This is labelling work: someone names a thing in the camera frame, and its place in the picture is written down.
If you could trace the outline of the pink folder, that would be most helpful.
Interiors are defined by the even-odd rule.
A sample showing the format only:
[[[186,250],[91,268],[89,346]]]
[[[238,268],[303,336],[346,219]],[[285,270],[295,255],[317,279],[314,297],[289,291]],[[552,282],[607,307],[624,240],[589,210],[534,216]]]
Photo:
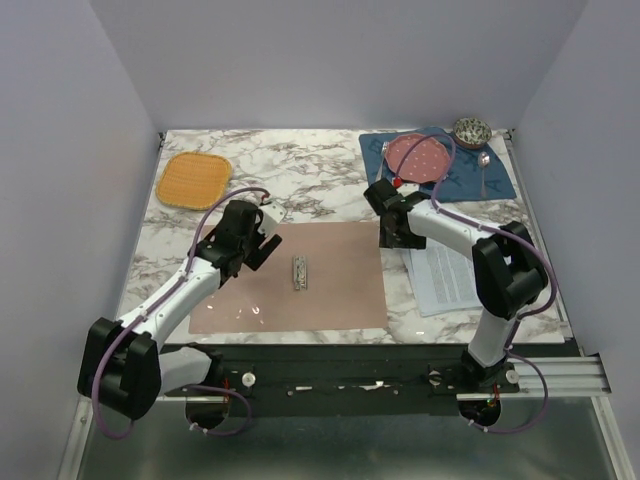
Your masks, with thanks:
[[[281,244],[243,267],[191,313],[192,334],[384,328],[388,324],[375,222],[282,224]]]

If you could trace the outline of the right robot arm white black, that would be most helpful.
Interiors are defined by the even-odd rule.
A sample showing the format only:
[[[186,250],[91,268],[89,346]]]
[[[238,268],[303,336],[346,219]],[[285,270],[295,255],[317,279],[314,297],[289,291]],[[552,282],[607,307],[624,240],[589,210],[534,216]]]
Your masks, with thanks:
[[[420,191],[403,195],[386,179],[370,185],[364,197],[379,217],[382,248],[420,250],[434,240],[472,262],[482,313],[459,371],[467,389],[485,390],[496,380],[496,368],[504,363],[519,323],[556,299],[558,285],[549,261],[520,222],[482,224]]]

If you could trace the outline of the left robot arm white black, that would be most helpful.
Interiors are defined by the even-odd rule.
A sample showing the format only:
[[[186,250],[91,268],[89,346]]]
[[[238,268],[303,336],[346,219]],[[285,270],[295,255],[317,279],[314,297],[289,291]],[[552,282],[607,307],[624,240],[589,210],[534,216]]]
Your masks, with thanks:
[[[191,386],[209,395],[220,387],[222,372],[212,355],[190,345],[162,349],[194,308],[242,267],[262,266],[282,241],[275,230],[285,216],[275,201],[230,201],[208,234],[196,233],[186,259],[164,285],[120,319],[100,318],[91,326],[78,391],[93,409],[105,406],[136,421],[162,394]]]

